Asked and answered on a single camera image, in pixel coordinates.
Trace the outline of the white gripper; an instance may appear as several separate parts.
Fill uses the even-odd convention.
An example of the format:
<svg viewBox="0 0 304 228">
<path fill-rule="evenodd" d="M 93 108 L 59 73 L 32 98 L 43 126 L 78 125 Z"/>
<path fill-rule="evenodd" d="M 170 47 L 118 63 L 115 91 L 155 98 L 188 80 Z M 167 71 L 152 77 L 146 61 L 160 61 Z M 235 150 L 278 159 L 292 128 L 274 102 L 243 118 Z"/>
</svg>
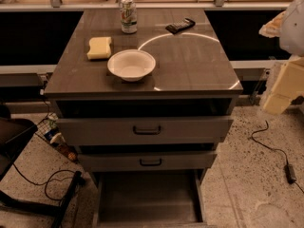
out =
<svg viewBox="0 0 304 228">
<path fill-rule="evenodd" d="M 304 93 L 304 57 L 293 58 L 282 66 L 272 92 L 263 110 L 273 115 L 283 113 L 292 100 Z"/>
</svg>

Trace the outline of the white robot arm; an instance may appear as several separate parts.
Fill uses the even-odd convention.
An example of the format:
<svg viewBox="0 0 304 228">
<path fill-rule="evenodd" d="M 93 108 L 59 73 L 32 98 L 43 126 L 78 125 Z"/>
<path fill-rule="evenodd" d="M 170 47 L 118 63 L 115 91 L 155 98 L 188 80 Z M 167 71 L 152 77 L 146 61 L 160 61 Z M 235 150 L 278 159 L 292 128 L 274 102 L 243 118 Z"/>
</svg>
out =
<svg viewBox="0 0 304 228">
<path fill-rule="evenodd" d="M 304 92 L 304 0 L 294 0 L 258 33 L 268 38 L 278 37 L 280 48 L 291 54 L 281 66 L 262 107 L 278 115 Z"/>
</svg>

